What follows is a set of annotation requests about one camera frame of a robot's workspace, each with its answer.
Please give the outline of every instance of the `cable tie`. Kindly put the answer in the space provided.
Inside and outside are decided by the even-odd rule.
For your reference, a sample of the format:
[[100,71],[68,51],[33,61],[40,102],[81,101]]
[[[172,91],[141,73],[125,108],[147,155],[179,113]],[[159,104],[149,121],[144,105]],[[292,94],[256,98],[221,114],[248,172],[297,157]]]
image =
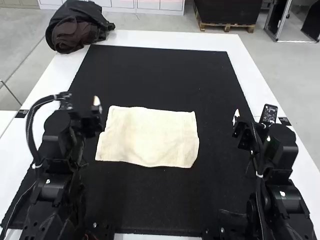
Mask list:
[[264,178],[264,175],[263,175],[263,174],[262,174],[262,175],[259,175],[259,174],[258,174],[258,171],[255,171],[255,175],[256,175],[258,178],[261,178],[261,179]]
[[40,164],[40,165],[36,165],[35,163],[34,164],[32,164],[32,169],[39,169],[39,168],[41,168],[42,167],[42,164],[43,164],[43,162]]

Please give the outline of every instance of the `black mat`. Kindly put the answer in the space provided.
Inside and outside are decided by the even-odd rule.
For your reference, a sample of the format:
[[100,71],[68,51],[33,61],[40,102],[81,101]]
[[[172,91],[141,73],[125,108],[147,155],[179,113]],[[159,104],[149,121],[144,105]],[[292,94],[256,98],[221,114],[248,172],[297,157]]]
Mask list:
[[[190,169],[95,162],[98,138],[88,140],[88,222],[108,220],[125,233],[199,236],[216,229],[218,209],[245,212],[254,182],[245,178],[249,154],[231,137],[232,118],[237,108],[252,115],[226,52],[92,45],[70,90],[81,94],[78,104],[99,96],[104,123],[111,105],[195,111],[200,140]],[[17,195],[32,181],[29,171]]]

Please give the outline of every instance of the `black jacket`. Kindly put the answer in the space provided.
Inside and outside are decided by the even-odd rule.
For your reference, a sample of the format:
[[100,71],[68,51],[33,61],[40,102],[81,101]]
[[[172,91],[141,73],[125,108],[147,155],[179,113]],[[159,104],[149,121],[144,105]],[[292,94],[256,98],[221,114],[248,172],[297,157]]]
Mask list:
[[115,28],[93,1],[67,0],[51,18],[45,39],[53,50],[69,54],[105,40],[107,32]]

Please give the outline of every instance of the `table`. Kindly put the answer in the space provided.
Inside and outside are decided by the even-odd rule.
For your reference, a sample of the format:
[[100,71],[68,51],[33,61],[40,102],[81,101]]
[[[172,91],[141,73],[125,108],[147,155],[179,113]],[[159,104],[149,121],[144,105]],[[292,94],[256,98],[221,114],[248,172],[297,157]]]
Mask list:
[[[278,116],[286,117],[284,110],[236,34],[116,30],[110,33],[106,41],[99,44],[157,49],[226,51],[255,120],[259,120],[265,103],[278,106]],[[29,109],[35,101],[47,95],[67,91],[88,49],[89,46],[86,46],[84,49],[72,54],[57,54],[23,103],[21,109]],[[37,147],[42,142],[45,120],[58,107],[58,102],[52,102],[43,106],[35,115],[33,134]],[[1,219],[10,206],[32,161],[26,142],[25,124],[25,118],[15,118],[0,139],[0,159],[6,160],[1,162],[0,168]],[[315,233],[320,236],[320,207],[317,204],[320,197],[320,188],[314,187],[316,182],[320,182],[320,172],[298,135],[296,143],[299,147],[299,153],[293,165],[293,173],[290,178],[300,190],[311,212],[310,217],[314,224]],[[8,236],[7,239],[19,239],[20,232],[21,230],[9,231],[10,238]],[[115,238],[117,240],[142,240],[146,238],[156,240],[159,236],[116,234]],[[175,240],[178,238],[183,240],[192,239],[191,237],[176,236],[166,236],[166,238],[168,240],[172,238]]]
[[0,138],[6,131],[8,125],[15,117],[17,111],[15,110],[1,110],[0,111]]

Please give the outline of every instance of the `towel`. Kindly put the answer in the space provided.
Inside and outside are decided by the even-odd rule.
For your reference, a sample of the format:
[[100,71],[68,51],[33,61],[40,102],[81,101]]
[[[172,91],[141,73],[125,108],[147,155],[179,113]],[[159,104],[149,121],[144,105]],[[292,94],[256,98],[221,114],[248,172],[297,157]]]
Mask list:
[[191,168],[198,149],[194,111],[111,106],[95,159],[145,167]]

